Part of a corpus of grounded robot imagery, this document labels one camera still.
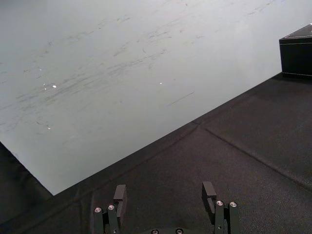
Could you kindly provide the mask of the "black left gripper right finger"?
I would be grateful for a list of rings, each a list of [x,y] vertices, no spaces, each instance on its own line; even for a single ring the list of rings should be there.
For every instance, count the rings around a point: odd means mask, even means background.
[[[213,184],[202,182],[202,201],[208,213],[214,234],[238,234],[239,210],[235,201],[225,203],[217,198]]]

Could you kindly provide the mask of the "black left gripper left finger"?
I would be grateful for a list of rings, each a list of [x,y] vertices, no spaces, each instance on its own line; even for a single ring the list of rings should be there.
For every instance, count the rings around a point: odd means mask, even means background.
[[[123,216],[127,205],[126,185],[117,185],[113,203],[105,208],[94,209],[94,233],[105,234],[108,229],[110,234],[120,234]]]

